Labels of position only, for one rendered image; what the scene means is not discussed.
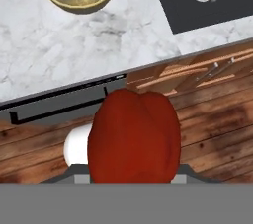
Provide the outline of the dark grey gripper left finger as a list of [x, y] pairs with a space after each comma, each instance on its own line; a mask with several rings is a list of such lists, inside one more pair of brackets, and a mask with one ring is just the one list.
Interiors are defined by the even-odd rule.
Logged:
[[86, 164], [73, 164], [58, 176], [44, 181], [45, 184], [90, 184], [92, 179]]

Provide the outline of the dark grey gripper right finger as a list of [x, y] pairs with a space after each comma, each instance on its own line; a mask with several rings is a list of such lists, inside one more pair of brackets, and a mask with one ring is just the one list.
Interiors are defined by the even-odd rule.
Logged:
[[218, 183], [218, 180], [199, 175], [188, 164], [181, 164], [178, 168], [177, 174], [175, 175], [171, 183], [172, 184]]

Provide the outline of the red bell pepper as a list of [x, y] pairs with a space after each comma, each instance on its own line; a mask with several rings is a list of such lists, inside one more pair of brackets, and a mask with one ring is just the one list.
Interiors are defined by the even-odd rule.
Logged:
[[162, 94], [116, 90], [95, 114], [88, 167], [96, 183], [169, 183], [180, 154], [180, 123]]

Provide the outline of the wooden cabinet door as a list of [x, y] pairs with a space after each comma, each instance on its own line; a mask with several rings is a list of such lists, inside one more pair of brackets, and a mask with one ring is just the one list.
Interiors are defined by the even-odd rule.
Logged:
[[148, 91], [170, 93], [187, 77], [207, 73], [210, 65], [209, 59], [199, 60], [197, 57], [176, 59], [127, 73], [126, 87], [140, 94]]
[[[207, 72], [214, 62], [217, 62], [219, 66], [231, 57], [235, 58], [235, 62], [227, 69], [223, 75], [214, 78], [212, 76], [209, 76], [200, 82], [196, 82], [196, 78]], [[249, 66], [251, 63], [253, 63], [253, 40], [200, 54], [194, 58], [194, 60], [191, 62], [191, 66], [195, 66], [197, 68], [207, 68], [207, 71], [186, 76], [183, 81], [176, 87], [176, 91], [188, 91], [196, 88], [204, 82], [226, 77], [230, 74], [235, 74], [237, 71], [243, 69], [246, 66]]]

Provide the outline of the white round object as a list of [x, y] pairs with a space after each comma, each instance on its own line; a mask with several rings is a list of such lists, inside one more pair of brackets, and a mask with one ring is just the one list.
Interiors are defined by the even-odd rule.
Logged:
[[63, 156], [68, 167], [74, 164], [88, 164], [87, 144], [91, 128], [91, 123], [76, 127], [65, 138]]

